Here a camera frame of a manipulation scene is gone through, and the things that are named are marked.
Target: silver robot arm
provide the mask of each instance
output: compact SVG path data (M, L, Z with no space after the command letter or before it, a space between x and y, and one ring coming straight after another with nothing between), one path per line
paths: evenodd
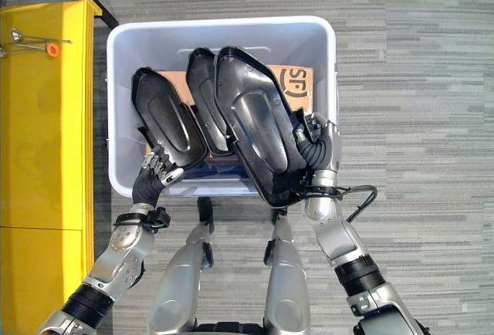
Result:
M41 326L38 334L92 335L112 305L144 273L144 258L154 245L154 234L168 227L170 217L156 208L161 191L176 181L183 169L173 168L162 147L145 158L132 191L133 206L119 215L110 243L89 275Z
M354 227L341 216L337 172L341 142L337 126L318 113L312 119L320 127L317 140L307 139L297 128L300 153L313 170L308 184L305 213L329 264L347 292L355 316L364 318L354 327L356 335L428 335L404 305L394 287L386 282Z

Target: sf logo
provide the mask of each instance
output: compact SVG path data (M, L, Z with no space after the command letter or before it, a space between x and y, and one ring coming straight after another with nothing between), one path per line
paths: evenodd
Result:
M307 71L304 69L282 69L279 80L283 92L291 97L307 96Z

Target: gray carpet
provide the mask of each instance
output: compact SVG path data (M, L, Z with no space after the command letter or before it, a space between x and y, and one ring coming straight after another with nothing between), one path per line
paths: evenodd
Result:
M17 5L61 0L6 0ZM340 184L375 184L355 227L382 273L433 334L494 333L494 0L100 0L120 22L318 15L337 34ZM96 28L96 253L130 201L111 191L106 150L106 28ZM147 274L101 334L145 333L161 270L195 225L195 199L162 199L172 217ZM348 198L343 209L359 202ZM260 322L272 227L258 198L214 198L215 267L198 320ZM356 319L300 208L290 210L311 295L313 333Z

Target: plastic storage bin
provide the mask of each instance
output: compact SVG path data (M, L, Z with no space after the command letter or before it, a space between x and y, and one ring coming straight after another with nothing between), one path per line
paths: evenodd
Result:
M142 125L130 101L131 77L142 67L185 70L196 47L216 52L241 46L265 64L314 69L313 109L338 118L336 39L330 24L315 16L138 22L115 28L107 41L109 176L115 190L130 197L144 156ZM169 195L251 195L254 185L238 175L184 179Z

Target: yellow cabinet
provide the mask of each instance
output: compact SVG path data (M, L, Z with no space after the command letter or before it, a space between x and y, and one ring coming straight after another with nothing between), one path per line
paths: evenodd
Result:
M3 334L33 334L93 264L92 0L8 7L12 28L69 39L0 59Z

